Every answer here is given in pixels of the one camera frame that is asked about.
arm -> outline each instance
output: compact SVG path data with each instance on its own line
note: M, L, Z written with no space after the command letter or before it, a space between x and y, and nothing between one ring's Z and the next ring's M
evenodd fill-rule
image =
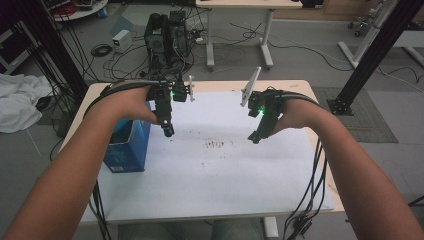
M31 190L5 239L71 239L84 213L115 124L122 118L156 122L148 88L101 100Z
M424 239L395 185L334 115L303 100L288 100L274 133L302 127L321 139L358 239Z

black stand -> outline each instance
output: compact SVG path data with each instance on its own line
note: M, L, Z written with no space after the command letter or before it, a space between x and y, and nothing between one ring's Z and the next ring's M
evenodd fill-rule
M341 115L349 110L359 91L392 48L393 44L402 35L408 23L411 22L423 4L424 0L400 0L398 2L379 34L360 60L358 67L353 71L349 81L337 98L330 100L333 103L330 106L333 114Z

forearm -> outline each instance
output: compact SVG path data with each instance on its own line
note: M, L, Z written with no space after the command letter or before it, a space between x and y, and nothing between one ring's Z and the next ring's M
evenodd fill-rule
M335 116L312 126L321 139L341 200L359 239L422 239L404 198Z
M87 206L116 121L103 109L93 108L87 114L38 179L6 239L72 237Z

black metal pole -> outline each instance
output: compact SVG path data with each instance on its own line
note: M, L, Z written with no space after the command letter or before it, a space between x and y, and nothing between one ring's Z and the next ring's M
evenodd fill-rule
M55 63L72 90L76 104L79 105L84 99L88 86L63 45L62 39L53 28L46 10L39 0L14 0L11 2L13 2L16 13L19 14L18 17Z
M345 114L359 91L424 4L424 0L399 0L335 100L329 100L333 114Z

dark mat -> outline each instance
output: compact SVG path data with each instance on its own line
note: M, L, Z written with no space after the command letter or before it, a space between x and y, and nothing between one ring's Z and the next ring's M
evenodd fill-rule
M312 87L322 107L330 110L327 99L335 99L342 88ZM353 116L337 116L358 142L398 143L377 107L365 89L351 105Z

